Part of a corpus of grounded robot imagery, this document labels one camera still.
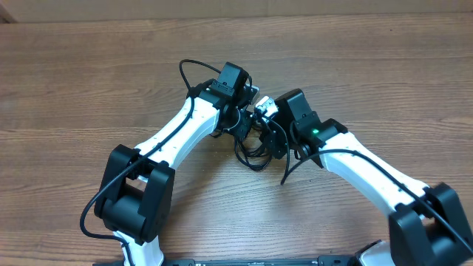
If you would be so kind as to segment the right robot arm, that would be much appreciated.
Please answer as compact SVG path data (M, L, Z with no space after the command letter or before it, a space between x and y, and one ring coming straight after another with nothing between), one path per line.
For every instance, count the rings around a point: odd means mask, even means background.
M472 258L472 230L457 192L429 186L395 169L334 119L321 121L300 89L255 107L277 157L294 150L360 191L388 220L389 240L378 240L344 265L461 265Z

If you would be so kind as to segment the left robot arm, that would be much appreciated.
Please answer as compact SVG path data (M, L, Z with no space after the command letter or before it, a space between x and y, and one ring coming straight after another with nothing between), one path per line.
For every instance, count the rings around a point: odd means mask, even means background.
M120 265L163 263L158 235L169 215L176 169L205 136L242 139L251 130L246 108L258 88L230 62L218 73L190 86L182 109L157 134L133 149L119 145L109 155L94 213L120 242Z

